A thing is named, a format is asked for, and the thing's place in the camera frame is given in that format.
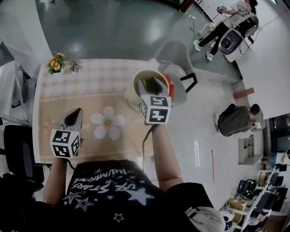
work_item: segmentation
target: white sneaker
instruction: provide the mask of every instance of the white sneaker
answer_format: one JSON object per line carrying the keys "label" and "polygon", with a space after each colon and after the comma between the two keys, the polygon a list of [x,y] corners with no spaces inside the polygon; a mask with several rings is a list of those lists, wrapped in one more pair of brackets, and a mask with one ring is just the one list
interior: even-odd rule
{"label": "white sneaker", "polygon": [[206,55],[207,55],[208,60],[210,60],[210,61],[213,60],[213,55],[210,52],[207,52]]}
{"label": "white sneaker", "polygon": [[198,40],[195,40],[194,42],[193,42],[193,44],[194,44],[194,46],[195,46],[195,49],[198,51],[198,52],[200,52],[200,49],[201,49],[201,47],[199,47],[199,41]]}

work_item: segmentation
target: checkered tablecloth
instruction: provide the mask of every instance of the checkered tablecloth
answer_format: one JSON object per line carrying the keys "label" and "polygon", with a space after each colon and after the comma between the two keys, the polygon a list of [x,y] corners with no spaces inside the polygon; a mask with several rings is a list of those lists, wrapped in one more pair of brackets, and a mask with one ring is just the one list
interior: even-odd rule
{"label": "checkered tablecloth", "polygon": [[[82,60],[79,73],[68,74],[64,70],[54,75],[48,68],[41,67],[42,78],[37,88],[39,93],[38,139],[41,163],[51,163],[53,154],[49,146],[51,130],[56,128],[60,118],[74,108],[83,109],[82,138],[84,142],[74,162],[136,158],[142,156],[142,140],[148,127],[144,126],[142,115],[130,109],[124,101],[124,93],[134,76],[143,69],[158,70],[156,60],[90,59]],[[105,108],[113,108],[115,116],[125,119],[118,139],[111,139],[109,133],[98,137],[92,120],[94,114],[104,114]],[[152,141],[146,143],[146,155],[152,155]]]}

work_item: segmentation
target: white flower print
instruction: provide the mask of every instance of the white flower print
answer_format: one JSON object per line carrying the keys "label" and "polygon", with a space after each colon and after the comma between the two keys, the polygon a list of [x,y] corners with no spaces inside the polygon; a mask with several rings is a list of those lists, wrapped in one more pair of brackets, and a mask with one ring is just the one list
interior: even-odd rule
{"label": "white flower print", "polygon": [[115,110],[111,106],[106,106],[103,114],[95,113],[91,116],[91,122],[99,125],[94,131],[94,136],[101,140],[108,132],[111,139],[117,140],[121,133],[118,126],[125,124],[125,118],[122,115],[114,116]]}

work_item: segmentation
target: fiducial marker cube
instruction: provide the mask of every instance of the fiducial marker cube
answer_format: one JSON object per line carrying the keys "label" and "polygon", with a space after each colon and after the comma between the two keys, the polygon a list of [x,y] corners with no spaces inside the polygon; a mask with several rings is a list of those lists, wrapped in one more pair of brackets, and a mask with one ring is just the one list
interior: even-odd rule
{"label": "fiducial marker cube", "polygon": [[166,124],[171,111],[171,97],[141,95],[140,112],[148,124]]}
{"label": "fiducial marker cube", "polygon": [[53,129],[50,136],[50,146],[54,156],[71,159],[77,156],[77,151],[81,146],[80,132]]}

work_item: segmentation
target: dark jacket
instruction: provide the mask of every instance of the dark jacket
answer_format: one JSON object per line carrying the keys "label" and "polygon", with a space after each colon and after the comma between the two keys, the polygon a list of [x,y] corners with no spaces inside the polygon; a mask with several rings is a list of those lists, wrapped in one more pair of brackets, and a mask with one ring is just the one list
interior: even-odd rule
{"label": "dark jacket", "polygon": [[231,104],[219,117],[218,127],[223,136],[246,132],[252,127],[250,113],[245,106]]}

